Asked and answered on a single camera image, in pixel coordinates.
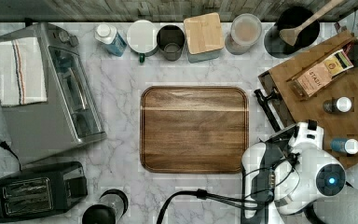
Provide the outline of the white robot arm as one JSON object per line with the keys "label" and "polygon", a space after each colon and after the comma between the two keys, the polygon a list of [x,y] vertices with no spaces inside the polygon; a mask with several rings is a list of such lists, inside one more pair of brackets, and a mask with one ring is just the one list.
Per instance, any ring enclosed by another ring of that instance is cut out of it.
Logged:
{"label": "white robot arm", "polygon": [[358,224],[358,189],[343,165],[323,150],[324,129],[299,122],[246,149],[241,158],[241,224]]}

